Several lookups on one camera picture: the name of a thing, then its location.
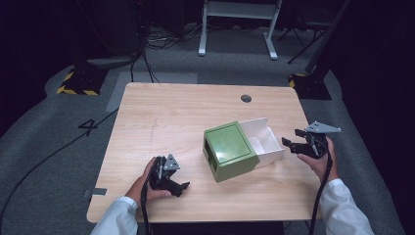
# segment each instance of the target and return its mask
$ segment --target wooden table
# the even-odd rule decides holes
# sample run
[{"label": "wooden table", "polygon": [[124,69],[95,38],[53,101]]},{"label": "wooden table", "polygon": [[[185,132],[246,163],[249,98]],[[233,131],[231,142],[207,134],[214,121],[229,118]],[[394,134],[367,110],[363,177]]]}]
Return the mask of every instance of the wooden table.
[{"label": "wooden table", "polygon": [[[241,100],[246,94],[249,103]],[[290,87],[129,83],[96,184],[108,191],[92,197],[88,220],[97,222],[151,157],[168,154],[181,165],[171,179],[190,186],[180,198],[148,204],[150,222],[311,219],[319,180],[289,150],[282,161],[214,181],[202,152],[204,130],[254,118],[268,118],[280,144],[281,137],[305,141],[294,133],[308,123]]]}]

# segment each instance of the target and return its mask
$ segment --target gray carpet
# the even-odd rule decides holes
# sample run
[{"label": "gray carpet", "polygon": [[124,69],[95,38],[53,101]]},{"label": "gray carpet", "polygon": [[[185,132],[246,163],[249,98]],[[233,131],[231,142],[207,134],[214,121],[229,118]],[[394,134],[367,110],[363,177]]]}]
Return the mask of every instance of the gray carpet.
[{"label": "gray carpet", "polygon": [[[204,57],[198,56],[199,38],[196,37],[166,50],[147,49],[147,59],[161,82],[288,86],[288,75],[304,72],[315,47],[287,65],[300,50],[300,44],[292,34],[276,43],[282,32],[275,31],[273,40],[279,59],[271,61],[262,37],[265,30],[236,28],[212,32],[207,37]],[[300,34],[310,36],[307,32]],[[0,139],[2,206],[31,168],[82,133],[77,128],[80,124],[91,118],[99,121],[116,109],[122,86],[130,79],[129,67],[114,69],[109,71],[100,96],[57,94],[69,69],[50,78],[45,87],[48,97]],[[140,80],[145,72],[144,61],[139,59],[134,77]],[[325,83],[332,101],[300,100],[308,120],[342,128],[341,134],[331,136],[336,143],[339,172],[357,205],[368,216],[375,234],[404,234],[391,195],[348,116],[339,83],[331,73]],[[116,113],[89,136],[50,158],[23,182],[6,209],[4,234],[89,234],[92,231],[94,224],[86,220],[88,198],[82,195],[95,186],[115,118]],[[288,226],[287,235],[307,234],[303,221],[284,224]],[[325,234],[320,220],[315,234]]]}]

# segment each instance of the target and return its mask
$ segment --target green box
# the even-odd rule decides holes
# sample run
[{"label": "green box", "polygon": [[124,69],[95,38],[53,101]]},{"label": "green box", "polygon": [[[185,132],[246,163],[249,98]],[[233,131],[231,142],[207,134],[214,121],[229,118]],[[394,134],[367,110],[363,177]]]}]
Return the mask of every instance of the green box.
[{"label": "green box", "polygon": [[204,154],[216,182],[247,173],[259,163],[237,121],[205,130]]}]

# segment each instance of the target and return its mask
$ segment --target hand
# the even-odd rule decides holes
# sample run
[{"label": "hand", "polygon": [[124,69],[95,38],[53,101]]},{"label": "hand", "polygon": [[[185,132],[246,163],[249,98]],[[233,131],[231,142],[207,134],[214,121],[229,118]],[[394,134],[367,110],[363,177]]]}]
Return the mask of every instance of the hand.
[{"label": "hand", "polygon": [[[135,201],[137,205],[141,203],[141,189],[146,182],[147,176],[152,169],[153,164],[155,163],[156,158],[152,158],[149,163],[147,163],[146,168],[144,169],[143,175],[137,178],[137,180],[132,184],[131,188],[125,194],[126,197],[129,197]],[[147,191],[147,201],[150,202],[154,199],[165,198],[171,196],[171,193],[167,190],[153,190],[152,187],[148,187]]]},{"label": "hand", "polygon": [[[332,170],[330,170],[329,178],[327,182],[339,178],[338,170],[337,170],[337,159],[336,159],[336,153],[335,153],[335,146],[333,145],[333,141],[326,137],[327,143],[329,145],[329,151],[330,155],[333,160]],[[320,182],[323,181],[324,174],[326,172],[327,168],[327,159],[328,154],[325,154],[322,158],[316,160],[312,157],[309,157],[304,154],[298,154],[298,157],[300,160],[308,164],[311,169],[314,171],[315,174],[320,178]]]}]

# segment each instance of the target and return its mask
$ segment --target lab coat sleeve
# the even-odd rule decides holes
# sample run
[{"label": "lab coat sleeve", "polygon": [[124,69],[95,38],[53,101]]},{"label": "lab coat sleeve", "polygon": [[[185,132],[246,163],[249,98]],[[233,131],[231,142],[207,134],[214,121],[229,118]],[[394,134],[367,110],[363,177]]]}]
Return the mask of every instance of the lab coat sleeve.
[{"label": "lab coat sleeve", "polygon": [[328,235],[374,234],[368,218],[357,207],[350,190],[340,179],[326,184],[320,207]]},{"label": "lab coat sleeve", "polygon": [[138,229],[135,219],[136,210],[137,204],[131,198],[120,197],[115,199],[91,234],[136,235]]}]

